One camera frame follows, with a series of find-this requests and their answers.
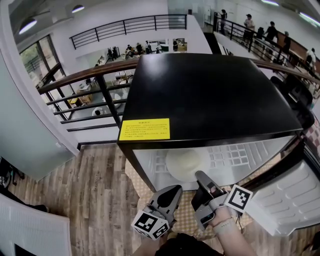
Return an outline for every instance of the railing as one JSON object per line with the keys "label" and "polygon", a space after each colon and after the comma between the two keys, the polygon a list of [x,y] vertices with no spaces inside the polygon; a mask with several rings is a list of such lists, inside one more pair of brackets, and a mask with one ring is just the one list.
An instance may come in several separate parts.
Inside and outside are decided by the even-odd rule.
{"label": "railing", "polygon": [[100,40],[133,32],[162,29],[187,29],[186,14],[164,14],[128,18],[94,27],[70,37],[74,49]]}
{"label": "railing", "polygon": [[63,98],[53,100],[47,103],[48,106],[52,104],[58,104],[60,102],[66,102],[71,99],[76,99],[83,96],[88,95],[96,95],[96,94],[102,94],[105,101],[101,100],[100,102],[96,103],[88,103],[81,106],[76,106],[71,109],[65,109],[61,111],[55,111],[53,114],[61,115],[65,113],[75,113],[78,111],[86,110],[86,109],[93,109],[97,107],[104,107],[107,106],[110,113],[105,113],[101,115],[96,116],[83,116],[80,118],[70,118],[68,120],[61,121],[62,124],[68,124],[68,123],[75,123],[75,122],[81,122],[81,121],[88,121],[88,120],[94,120],[94,119],[101,119],[101,118],[114,118],[115,123],[110,124],[103,124],[103,125],[95,125],[95,126],[86,126],[86,127],[77,127],[77,128],[71,128],[68,129],[69,132],[75,132],[75,131],[83,131],[83,130],[91,130],[91,129],[99,129],[99,128],[107,128],[107,127],[116,127],[120,126],[121,120],[120,116],[123,115],[123,112],[118,112],[116,109],[117,104],[124,104],[126,103],[127,99],[112,99],[111,93],[112,91],[129,88],[131,83],[128,81],[124,84],[119,85],[111,85],[107,86],[107,83],[103,77],[105,74],[135,69],[138,63],[138,59],[133,60],[126,60],[126,61],[120,61],[120,62],[113,62],[113,63],[107,63],[103,66],[97,66],[90,69],[86,69],[84,71],[74,73],[72,75],[66,76],[60,80],[57,80],[55,82],[49,83],[47,85],[44,85],[41,88],[38,88],[38,92],[42,94],[46,94],[52,90],[59,90],[64,86],[68,86],[70,84],[83,81],[86,79],[92,79],[95,80],[96,84],[98,85],[98,88],[93,88],[90,91],[84,91],[80,93],[76,93],[73,95],[65,96]]}
{"label": "railing", "polygon": [[[267,37],[246,28],[240,24],[229,20],[222,20],[215,17],[216,27],[214,31],[220,32],[224,36],[230,38],[245,47],[249,53],[253,53],[256,57],[265,62],[279,64],[283,67],[294,69],[302,73],[300,77],[304,77],[306,87],[310,86],[309,81],[319,81],[319,77],[295,54],[290,51],[284,52],[284,48],[279,44],[269,40]],[[279,76],[285,79],[285,74],[279,70]]]}

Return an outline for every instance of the window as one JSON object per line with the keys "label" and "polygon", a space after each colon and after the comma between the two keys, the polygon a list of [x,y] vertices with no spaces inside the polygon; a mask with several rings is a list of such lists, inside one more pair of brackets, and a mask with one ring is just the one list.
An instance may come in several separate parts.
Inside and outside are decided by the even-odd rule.
{"label": "window", "polygon": [[[20,56],[24,67],[35,87],[37,87],[40,82],[49,84],[65,76],[65,72],[59,62],[49,35],[22,51]],[[49,102],[70,96],[74,93],[75,92],[71,85],[66,85],[59,89],[45,93],[44,95],[41,95],[41,97],[47,104]],[[50,104],[48,106],[53,112],[72,108],[67,100]],[[59,121],[67,120],[70,118],[70,116],[70,112],[56,115]]]}

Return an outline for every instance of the white plate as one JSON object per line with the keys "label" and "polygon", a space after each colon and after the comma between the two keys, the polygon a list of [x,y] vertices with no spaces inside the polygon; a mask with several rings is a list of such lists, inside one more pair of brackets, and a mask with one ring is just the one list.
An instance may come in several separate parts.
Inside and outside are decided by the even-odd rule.
{"label": "white plate", "polygon": [[182,182],[196,182],[196,172],[208,172],[210,155],[206,148],[170,149],[165,157],[169,173]]}

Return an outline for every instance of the ceiling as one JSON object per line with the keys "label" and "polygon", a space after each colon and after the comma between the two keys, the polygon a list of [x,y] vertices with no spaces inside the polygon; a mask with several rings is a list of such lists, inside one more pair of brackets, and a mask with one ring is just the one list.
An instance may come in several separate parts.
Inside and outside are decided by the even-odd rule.
{"label": "ceiling", "polygon": [[[72,9],[76,5],[90,8],[106,1],[108,0],[14,0],[9,5],[9,12],[15,42],[18,44],[39,31],[73,18]],[[28,17],[36,17],[38,22],[32,29],[19,35],[20,26]]]}

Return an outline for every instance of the hand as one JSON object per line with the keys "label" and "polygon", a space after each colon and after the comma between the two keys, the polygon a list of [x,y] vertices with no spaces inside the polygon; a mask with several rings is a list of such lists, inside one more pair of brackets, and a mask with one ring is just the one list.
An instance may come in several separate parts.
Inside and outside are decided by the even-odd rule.
{"label": "hand", "polygon": [[213,220],[209,222],[209,225],[212,227],[215,227],[220,223],[226,221],[227,219],[231,218],[231,214],[227,206],[216,209],[214,213],[215,213],[215,216]]}

